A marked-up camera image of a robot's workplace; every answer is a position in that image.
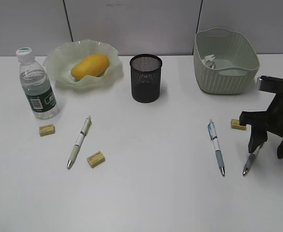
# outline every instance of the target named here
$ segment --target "green label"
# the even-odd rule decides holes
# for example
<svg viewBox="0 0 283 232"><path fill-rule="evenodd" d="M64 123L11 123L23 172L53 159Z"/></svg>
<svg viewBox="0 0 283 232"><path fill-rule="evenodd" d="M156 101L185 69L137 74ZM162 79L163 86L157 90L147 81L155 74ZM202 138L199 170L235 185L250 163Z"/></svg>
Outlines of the green label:
<svg viewBox="0 0 283 232"><path fill-rule="evenodd" d="M34 112L46 112L56 105L56 99L51 87L43 94L37 96L30 96L26 94L26 97Z"/></svg>

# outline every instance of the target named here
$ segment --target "yellow mango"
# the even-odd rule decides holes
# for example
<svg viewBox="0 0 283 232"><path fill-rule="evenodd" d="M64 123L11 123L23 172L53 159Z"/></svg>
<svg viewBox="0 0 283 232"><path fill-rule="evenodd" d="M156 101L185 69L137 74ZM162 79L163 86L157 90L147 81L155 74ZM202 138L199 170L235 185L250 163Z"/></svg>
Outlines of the yellow mango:
<svg viewBox="0 0 283 232"><path fill-rule="evenodd" d="M71 75L81 80L86 75L99 76L109 66L108 57L104 54L92 54L84 58L71 70Z"/></svg>

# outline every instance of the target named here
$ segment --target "plastic bottle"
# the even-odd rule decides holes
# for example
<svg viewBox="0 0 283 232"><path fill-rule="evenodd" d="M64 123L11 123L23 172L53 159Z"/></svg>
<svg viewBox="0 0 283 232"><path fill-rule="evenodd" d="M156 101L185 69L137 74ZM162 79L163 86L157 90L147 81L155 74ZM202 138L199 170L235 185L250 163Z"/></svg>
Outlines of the plastic bottle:
<svg viewBox="0 0 283 232"><path fill-rule="evenodd" d="M20 62L19 79L34 115L40 119L55 116L57 102L44 68L35 61L31 48L16 51Z"/></svg>

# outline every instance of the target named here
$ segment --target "blue pen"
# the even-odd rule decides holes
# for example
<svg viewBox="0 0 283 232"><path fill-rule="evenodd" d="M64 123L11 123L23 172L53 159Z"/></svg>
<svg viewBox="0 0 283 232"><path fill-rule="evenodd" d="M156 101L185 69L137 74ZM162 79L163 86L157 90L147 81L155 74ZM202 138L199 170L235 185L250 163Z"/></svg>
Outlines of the blue pen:
<svg viewBox="0 0 283 232"><path fill-rule="evenodd" d="M211 119L209 120L209 124L208 124L208 132L210 135L210 140L212 140L213 142L215 156L217 157L220 172L222 176L225 176L225 167L224 167L222 153L221 153L221 149L219 145L219 140L218 140L217 133L215 132L214 123Z"/></svg>

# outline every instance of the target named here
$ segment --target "yellow eraser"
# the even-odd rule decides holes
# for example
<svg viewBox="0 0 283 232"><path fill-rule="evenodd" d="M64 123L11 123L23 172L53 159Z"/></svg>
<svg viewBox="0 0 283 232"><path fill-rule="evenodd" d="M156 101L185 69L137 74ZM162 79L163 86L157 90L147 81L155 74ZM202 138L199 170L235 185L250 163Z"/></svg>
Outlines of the yellow eraser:
<svg viewBox="0 0 283 232"><path fill-rule="evenodd" d="M92 156L89 156L87 158L88 163L90 164L91 168L94 168L98 164L102 163L105 161L105 157L103 156L101 151L98 151Z"/></svg>
<svg viewBox="0 0 283 232"><path fill-rule="evenodd" d="M230 126L234 129L239 129L239 130L247 130L247 126L241 126L239 125L239 120L238 119L232 119L230 122Z"/></svg>
<svg viewBox="0 0 283 232"><path fill-rule="evenodd" d="M48 134L54 134L55 132L56 132L55 126L53 124L40 127L40 136L45 136L45 135L48 135Z"/></svg>

